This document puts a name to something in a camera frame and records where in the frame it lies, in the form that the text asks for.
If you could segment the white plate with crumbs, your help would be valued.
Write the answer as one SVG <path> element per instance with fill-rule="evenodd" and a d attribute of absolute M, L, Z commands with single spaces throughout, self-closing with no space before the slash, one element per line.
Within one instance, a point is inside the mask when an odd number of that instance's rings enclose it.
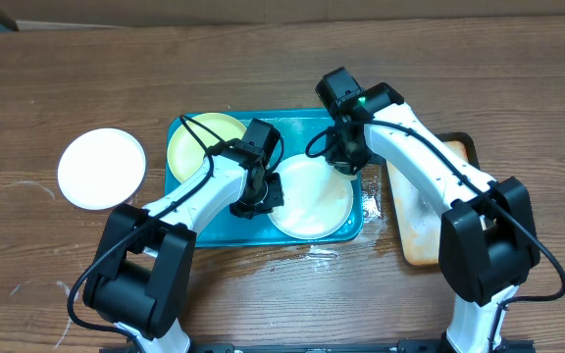
<path fill-rule="evenodd" d="M 281 232 L 300 240 L 316 240 L 339 230 L 353 208 L 352 177 L 329 165 L 324 157 L 297 154 L 276 169 L 283 205 L 269 215 Z"/>

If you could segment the yellow plate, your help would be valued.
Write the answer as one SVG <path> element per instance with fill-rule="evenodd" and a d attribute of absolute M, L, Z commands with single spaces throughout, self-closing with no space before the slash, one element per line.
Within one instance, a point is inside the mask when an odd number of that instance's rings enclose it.
<path fill-rule="evenodd" d="M 213 130 L 223 140 L 240 139 L 246 126 L 239 120 L 222 113 L 203 113 L 192 117 L 195 121 Z M 167 160 L 171 173 L 179 182 L 191 177 L 205 159 L 204 150 L 192 135 L 176 120 L 169 133 Z"/>

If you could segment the white plate with brown sauce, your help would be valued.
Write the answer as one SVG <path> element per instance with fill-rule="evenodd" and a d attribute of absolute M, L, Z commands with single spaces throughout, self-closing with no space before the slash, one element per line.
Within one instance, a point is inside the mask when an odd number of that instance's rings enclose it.
<path fill-rule="evenodd" d="M 98 211 L 127 201 L 146 173 L 146 156 L 131 134 L 116 128 L 88 131 L 63 152 L 57 180 L 63 195 L 81 209 Z"/>

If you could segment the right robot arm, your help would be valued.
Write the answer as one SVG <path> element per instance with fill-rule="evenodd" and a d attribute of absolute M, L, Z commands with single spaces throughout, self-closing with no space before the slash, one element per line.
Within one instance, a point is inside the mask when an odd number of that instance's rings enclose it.
<path fill-rule="evenodd" d="M 334 120 L 322 154 L 354 175 L 382 158 L 440 217 L 438 263 L 455 292 L 448 329 L 435 352 L 508 352 L 500 336 L 508 306 L 540 260 L 530 195 L 517 178 L 497 181 L 461 160 L 428 131 L 404 98 L 382 82 L 361 87 L 345 72 L 316 93 Z"/>

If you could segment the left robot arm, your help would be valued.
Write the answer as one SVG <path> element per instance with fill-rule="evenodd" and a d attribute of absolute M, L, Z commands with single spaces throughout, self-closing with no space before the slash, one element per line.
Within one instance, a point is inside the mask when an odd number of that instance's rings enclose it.
<path fill-rule="evenodd" d="M 74 288 L 106 325 L 83 328 L 123 335 L 127 352 L 185 352 L 174 338 L 184 305 L 196 236 L 223 210 L 252 219 L 283 204 L 280 177 L 270 162 L 275 137 L 234 139 L 206 149 L 201 168 L 173 192 L 142 209 L 118 206 L 105 225 L 93 263 Z"/>

